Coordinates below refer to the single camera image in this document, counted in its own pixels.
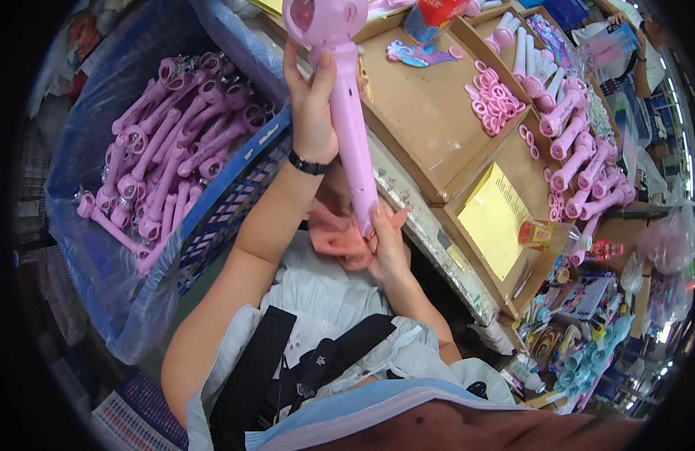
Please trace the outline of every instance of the wristwatch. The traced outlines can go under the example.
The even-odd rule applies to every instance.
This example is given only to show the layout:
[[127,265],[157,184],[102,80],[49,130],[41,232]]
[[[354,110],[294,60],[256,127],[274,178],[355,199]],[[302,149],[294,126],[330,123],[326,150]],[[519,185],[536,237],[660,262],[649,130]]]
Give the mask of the wristwatch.
[[312,176],[322,176],[323,174],[326,174],[330,167],[332,167],[334,164],[334,161],[329,165],[320,165],[319,163],[306,161],[295,153],[295,149],[289,152],[288,160],[290,163],[292,163],[292,166]]

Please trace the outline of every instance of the hand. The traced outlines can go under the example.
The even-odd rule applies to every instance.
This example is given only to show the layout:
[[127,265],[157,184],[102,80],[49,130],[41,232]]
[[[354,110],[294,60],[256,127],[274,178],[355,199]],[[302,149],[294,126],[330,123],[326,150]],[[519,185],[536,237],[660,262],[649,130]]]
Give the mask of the hand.
[[297,44],[285,46],[283,76],[292,96],[293,148],[308,162],[327,165],[335,159],[339,145],[330,118],[330,93],[337,65],[328,52],[320,54],[317,71],[308,82],[298,70]]
[[628,20],[628,17],[623,13],[623,11],[618,11],[613,14],[612,21],[613,25],[620,25],[625,23]]
[[635,32],[635,37],[638,38],[638,58],[645,59],[645,33],[641,30]]
[[372,226],[375,229],[374,234],[371,232],[368,235],[368,245],[377,256],[368,265],[368,271],[381,284],[399,283],[411,274],[402,233],[399,228],[395,230],[390,221],[393,216],[395,213],[384,205],[378,205],[372,211]]

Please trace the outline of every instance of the pink cloth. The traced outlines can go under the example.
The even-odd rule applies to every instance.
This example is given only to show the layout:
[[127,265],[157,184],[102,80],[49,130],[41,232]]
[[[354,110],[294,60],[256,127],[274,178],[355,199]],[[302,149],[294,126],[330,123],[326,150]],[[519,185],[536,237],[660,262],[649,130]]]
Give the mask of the pink cloth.
[[[390,225],[399,230],[407,219],[407,210],[388,213]],[[328,256],[335,256],[340,265],[348,271],[367,268],[377,250],[377,236],[370,232],[368,241],[361,236],[352,216],[337,216],[324,204],[310,212],[307,221],[310,227],[310,239],[315,251]]]

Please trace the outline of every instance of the plastic bottle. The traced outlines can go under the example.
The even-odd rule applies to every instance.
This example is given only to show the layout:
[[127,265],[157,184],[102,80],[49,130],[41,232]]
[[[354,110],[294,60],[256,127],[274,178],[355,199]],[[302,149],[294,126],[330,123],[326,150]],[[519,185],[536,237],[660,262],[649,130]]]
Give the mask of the plastic bottle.
[[593,236],[582,235],[575,225],[528,219],[521,224],[518,242],[523,248],[571,256],[579,250],[590,250]]
[[586,261],[606,262],[615,256],[623,255],[623,243],[611,242],[610,239],[599,239],[593,243],[590,252],[586,253]]
[[510,366],[507,368],[510,374],[514,375],[515,378],[523,383],[523,387],[528,390],[532,390],[536,393],[542,393],[545,391],[545,383],[540,378],[538,373],[531,372],[522,363],[514,360]]

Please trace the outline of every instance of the fingernail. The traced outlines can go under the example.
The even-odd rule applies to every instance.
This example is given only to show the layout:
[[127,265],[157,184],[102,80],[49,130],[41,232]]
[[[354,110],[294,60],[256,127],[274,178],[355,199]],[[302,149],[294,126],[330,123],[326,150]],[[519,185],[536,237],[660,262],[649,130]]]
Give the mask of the fingernail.
[[330,68],[330,63],[332,62],[332,55],[329,52],[320,53],[320,63],[321,68]]

